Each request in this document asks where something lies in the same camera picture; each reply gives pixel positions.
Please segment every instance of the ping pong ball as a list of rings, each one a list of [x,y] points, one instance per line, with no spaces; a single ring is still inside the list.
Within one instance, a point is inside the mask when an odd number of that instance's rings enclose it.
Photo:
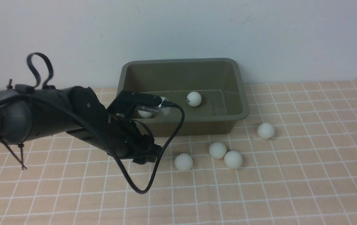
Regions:
[[[229,151],[224,156],[224,163],[230,169],[240,168],[243,163],[242,155],[237,151]]]
[[[258,127],[258,135],[260,138],[269,140],[276,134],[276,130],[273,125],[265,122]]]
[[[142,111],[142,110],[138,110],[138,114],[142,118],[151,118],[151,116],[153,115],[152,112],[147,112],[147,111]]]
[[[174,165],[176,166],[177,170],[179,171],[188,171],[192,168],[192,158],[190,155],[186,153],[182,153],[176,157],[174,160]]]
[[[192,107],[197,107],[198,105],[201,104],[201,102],[202,102],[202,96],[198,92],[193,91],[187,95],[188,105]]]
[[[222,142],[214,142],[209,146],[209,154],[212,158],[221,159],[227,152],[227,147]]]

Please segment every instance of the black cable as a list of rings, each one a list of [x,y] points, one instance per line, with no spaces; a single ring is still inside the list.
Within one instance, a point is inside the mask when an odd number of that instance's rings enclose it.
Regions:
[[[107,141],[105,140],[105,138],[103,137],[103,135],[101,135],[97,130],[95,130],[90,124],[88,124],[86,121],[84,121],[80,116],[78,116],[77,114],[73,113],[72,111],[68,110],[68,109],[65,109],[61,106],[59,106],[58,104],[54,104],[50,101],[47,101],[47,100],[43,100],[41,98],[37,98],[37,97],[30,97],[30,96],[27,96],[27,95],[15,95],[15,96],[12,96],[12,97],[9,97],[7,99],[4,99],[2,101],[0,101],[0,105],[2,104],[7,104],[7,103],[11,103],[11,102],[14,102],[14,101],[19,101],[19,100],[24,100],[24,101],[29,101],[29,100],[32,100],[33,102],[37,102],[37,103],[40,103],[40,104],[45,104],[45,105],[48,105],[50,107],[54,107],[55,109],[58,109],[62,112],[64,112],[65,114],[71,116],[73,119],[75,119],[81,126],[83,126],[84,128],[86,128],[88,131],[90,131],[95,137],[97,137],[105,146],[106,148],[110,151],[110,154],[112,155],[112,157],[116,160],[116,163],[117,165],[119,166],[121,172],[123,173],[124,175],[124,178],[127,180],[128,184],[130,185],[130,187],[137,193],[139,194],[145,194],[147,193],[153,182],[154,182],[154,179],[155,179],[155,176],[156,176],[156,171],[157,171],[157,168],[160,164],[160,161],[161,161],[161,158],[163,156],[163,153],[164,151],[166,150],[167,146],[170,144],[171,140],[175,137],[175,135],[178,133],[178,131],[180,130],[182,124],[184,123],[184,118],[185,118],[185,113],[184,113],[184,110],[177,104],[173,103],[173,102],[164,102],[164,105],[166,106],[169,106],[169,107],[174,107],[174,108],[178,108],[181,112],[181,119],[180,119],[180,122],[179,124],[177,125],[176,129],[174,130],[174,132],[171,134],[171,136],[168,138],[168,140],[166,141],[166,143],[164,144],[164,146],[162,147],[161,151],[160,151],[160,154],[159,156],[157,157],[157,160],[155,162],[155,166],[154,166],[154,169],[152,171],[152,174],[151,174],[151,177],[149,179],[149,182],[148,182],[148,185],[147,187],[144,189],[144,190],[141,190],[137,187],[137,185],[134,184],[134,182],[132,181],[130,175],[128,175],[128,172],[127,170],[125,169],[123,163],[121,162],[121,160],[116,156],[114,150],[109,146],[109,144],[107,143]],[[9,151],[11,151],[11,149],[7,146],[7,144],[3,141],[0,141],[2,144],[4,144],[8,149]],[[11,153],[14,155],[14,157],[16,157],[16,159],[22,163],[21,160],[19,160],[17,158],[17,156],[11,151]]]
[[[55,109],[58,109],[66,114],[68,114],[69,116],[71,116],[73,119],[75,119],[79,124],[81,124],[81,126],[83,126],[84,128],[86,128],[88,131],[90,131],[93,135],[95,135],[95,137],[97,137],[106,147],[107,149],[110,151],[112,157],[116,160],[116,163],[117,165],[119,166],[121,172],[123,173],[124,175],[124,178],[127,180],[128,184],[130,185],[130,187],[137,193],[139,194],[145,194],[147,193],[152,184],[153,184],[153,181],[155,179],[155,175],[156,175],[156,171],[157,171],[157,168],[160,164],[160,160],[163,156],[163,153],[164,151],[166,150],[167,146],[170,144],[171,140],[174,138],[174,136],[177,134],[177,132],[180,130],[182,124],[184,123],[184,118],[185,118],[185,113],[184,113],[184,110],[177,104],[172,104],[171,106],[172,107],[175,107],[175,108],[178,108],[180,111],[181,111],[181,120],[180,120],[180,123],[178,124],[176,130],[173,132],[173,134],[170,136],[170,138],[167,140],[167,142],[164,144],[159,156],[157,157],[157,160],[156,160],[156,163],[155,163],[155,167],[154,167],[154,170],[151,174],[151,177],[149,179],[149,182],[148,182],[148,185],[147,187],[144,189],[144,190],[141,190],[137,187],[137,185],[134,184],[134,182],[132,181],[130,175],[128,175],[128,172],[127,170],[125,169],[123,163],[121,162],[121,160],[116,156],[115,152],[113,149],[111,149],[111,147],[107,144],[107,141],[104,139],[104,137],[98,133],[98,131],[96,131],[90,124],[88,124],[86,121],[84,121],[81,117],[79,117],[77,114],[71,112],[70,110],[68,109],[65,109],[57,104],[54,104],[52,102],[49,102],[49,101],[46,101],[46,100],[43,100],[41,98],[36,98],[36,97],[31,97],[32,100],[34,102],[38,102],[38,103],[41,103],[41,104],[46,104],[46,105],[49,105],[51,107],[54,107]]]

